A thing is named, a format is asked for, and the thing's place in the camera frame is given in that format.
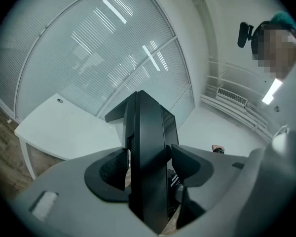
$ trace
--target white desk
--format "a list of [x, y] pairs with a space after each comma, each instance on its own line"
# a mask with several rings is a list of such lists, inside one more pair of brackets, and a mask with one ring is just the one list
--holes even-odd
[[32, 111], [14, 133], [20, 139], [23, 157], [33, 179], [36, 173], [29, 145], [65, 160], [121, 146], [114, 125], [85, 112], [59, 94]]

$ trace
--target air conditioning unit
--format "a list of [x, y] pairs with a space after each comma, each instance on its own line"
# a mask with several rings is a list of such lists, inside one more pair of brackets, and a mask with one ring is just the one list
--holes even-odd
[[239, 96], [239, 95], [237, 95], [229, 90], [225, 90], [223, 88], [217, 89], [217, 96], [222, 97], [222, 98], [224, 98], [236, 105], [239, 105], [242, 108], [244, 108], [248, 102], [248, 100], [243, 98], [242, 96]]

